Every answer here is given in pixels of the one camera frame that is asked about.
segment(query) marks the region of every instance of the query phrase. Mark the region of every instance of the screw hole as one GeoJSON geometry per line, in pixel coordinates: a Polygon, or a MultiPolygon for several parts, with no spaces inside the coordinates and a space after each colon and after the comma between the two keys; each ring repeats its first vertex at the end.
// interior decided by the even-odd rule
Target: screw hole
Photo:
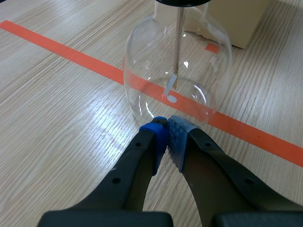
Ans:
{"type": "Polygon", "coordinates": [[[113,183],[114,184],[119,184],[121,182],[121,179],[120,178],[114,178],[113,179],[113,183]]]}
{"type": "Polygon", "coordinates": [[[245,178],[244,182],[245,182],[246,184],[249,184],[249,185],[254,184],[253,180],[251,180],[251,179],[249,179],[249,178],[245,178]]]}

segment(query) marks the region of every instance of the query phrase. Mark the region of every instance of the wood grain surface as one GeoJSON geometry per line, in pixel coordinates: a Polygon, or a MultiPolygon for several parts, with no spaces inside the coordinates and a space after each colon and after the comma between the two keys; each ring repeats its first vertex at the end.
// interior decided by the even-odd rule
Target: wood grain surface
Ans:
{"type": "MultiPolygon", "coordinates": [[[[153,7],[151,0],[7,0],[0,21],[122,68],[128,35],[153,7]]],[[[219,109],[300,147],[302,24],[301,0],[273,2],[249,47],[233,48],[232,82],[219,109]]],[[[0,226],[35,226],[44,212],[86,197],[138,128],[123,86],[0,29],[0,226]]],[[[270,187],[303,204],[301,167],[209,125],[203,129],[270,187]]],[[[168,155],[144,209],[169,212],[177,227],[201,226],[168,155]]]]}

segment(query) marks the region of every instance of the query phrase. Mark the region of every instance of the round bottom flask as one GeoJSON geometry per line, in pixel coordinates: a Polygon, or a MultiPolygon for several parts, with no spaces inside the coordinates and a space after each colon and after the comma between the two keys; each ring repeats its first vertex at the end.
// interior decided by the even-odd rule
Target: round bottom flask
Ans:
{"type": "Polygon", "coordinates": [[[130,34],[123,66],[126,97],[142,123],[172,115],[208,122],[231,79],[231,43],[207,15],[207,3],[172,5],[156,1],[154,15],[130,34]]]}

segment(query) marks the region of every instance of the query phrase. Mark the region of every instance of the orange tape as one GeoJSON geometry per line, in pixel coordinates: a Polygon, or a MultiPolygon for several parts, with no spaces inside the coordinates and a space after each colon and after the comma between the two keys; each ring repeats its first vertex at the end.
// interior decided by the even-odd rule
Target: orange tape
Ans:
{"type": "Polygon", "coordinates": [[[214,52],[214,53],[218,53],[219,50],[220,50],[220,47],[215,45],[215,44],[208,44],[205,49],[207,51],[210,51],[210,52],[214,52]]]}
{"type": "MultiPolygon", "coordinates": [[[[89,70],[99,73],[113,81],[123,84],[123,72],[118,68],[115,68],[109,64],[94,59],[86,54],[80,53],[79,51],[76,51],[54,40],[39,35],[12,22],[4,21],[0,23],[0,28],[14,35],[17,35],[25,40],[28,40],[38,46],[41,46],[53,53],[56,53],[89,70]]],[[[135,77],[136,83],[134,83],[133,85],[138,86],[137,89],[141,89],[142,86],[147,86],[148,89],[144,90],[144,93],[146,93],[147,95],[179,111],[191,115],[197,118],[198,120],[203,120],[200,116],[196,115],[195,109],[206,108],[205,106],[195,102],[194,100],[186,98],[176,92],[173,92],[172,94],[177,98],[178,101],[176,103],[168,102],[167,99],[163,99],[161,97],[164,88],[156,84],[150,83],[140,77],[135,77]]],[[[220,112],[214,113],[214,116],[209,121],[209,124],[226,133],[238,137],[241,140],[244,140],[274,155],[284,158],[285,160],[288,160],[298,166],[303,167],[303,149],[299,146],[291,144],[285,140],[279,139],[273,135],[270,135],[252,126],[249,126],[220,112]]]]}

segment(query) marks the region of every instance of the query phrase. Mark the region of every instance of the cardboard box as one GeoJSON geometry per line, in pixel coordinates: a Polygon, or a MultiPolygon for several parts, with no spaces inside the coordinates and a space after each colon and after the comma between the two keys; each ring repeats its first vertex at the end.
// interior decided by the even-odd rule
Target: cardboard box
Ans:
{"type": "Polygon", "coordinates": [[[272,1],[211,0],[208,3],[208,14],[225,28],[233,45],[246,48],[272,1]]]}

